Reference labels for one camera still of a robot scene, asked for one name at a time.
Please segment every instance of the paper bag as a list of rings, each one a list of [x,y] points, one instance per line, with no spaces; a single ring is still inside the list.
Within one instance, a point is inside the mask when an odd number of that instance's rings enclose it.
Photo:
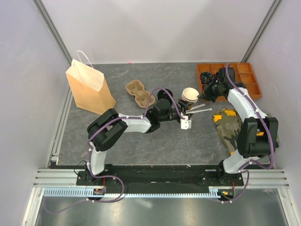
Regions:
[[[66,75],[77,107],[103,114],[116,104],[100,71],[73,59]]]

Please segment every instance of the camouflage cloth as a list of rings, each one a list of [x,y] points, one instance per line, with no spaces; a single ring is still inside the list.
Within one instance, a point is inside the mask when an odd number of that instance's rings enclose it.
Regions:
[[[213,122],[217,132],[229,149],[230,154],[237,149],[237,137],[242,121],[238,113],[233,109],[222,109],[213,114]]]

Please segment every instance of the bag handle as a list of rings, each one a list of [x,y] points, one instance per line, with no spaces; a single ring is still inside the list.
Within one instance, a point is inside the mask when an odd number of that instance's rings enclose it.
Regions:
[[[81,51],[81,50],[77,50],[77,51],[76,51],[76,55],[78,56],[80,62],[82,63],[81,58],[79,57],[79,52],[82,53],[82,54],[87,58],[87,60],[89,61],[91,67],[94,68],[94,67],[92,66],[92,64],[91,64],[91,62],[90,62],[90,60],[89,60],[89,58],[86,56],[86,54],[84,54],[84,52]]]

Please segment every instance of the wooden tray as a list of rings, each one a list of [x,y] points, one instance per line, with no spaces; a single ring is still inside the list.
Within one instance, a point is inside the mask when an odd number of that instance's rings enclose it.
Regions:
[[[201,76],[200,76],[201,73],[210,72],[211,74],[216,74],[220,68],[226,67],[226,65],[227,64],[224,63],[197,65],[196,71],[197,71],[197,78],[198,78],[199,93],[202,93],[204,87],[206,86],[206,84],[202,84]],[[261,91],[259,85],[257,84],[257,80],[250,63],[231,63],[230,67],[234,68],[236,81],[242,81],[245,84],[250,97],[253,100],[258,100],[259,98],[261,98]],[[226,98],[218,97],[216,99],[216,101],[221,101],[221,100],[226,100]]]

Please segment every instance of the white panel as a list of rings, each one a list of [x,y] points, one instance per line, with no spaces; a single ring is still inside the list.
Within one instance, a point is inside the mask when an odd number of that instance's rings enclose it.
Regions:
[[[68,64],[30,0],[0,2],[0,219],[20,225],[68,88]]]
[[[272,2],[43,0],[70,54],[94,64],[240,61]]]
[[[283,1],[250,58],[262,98],[279,121],[276,165],[285,170],[301,210],[301,2]]]

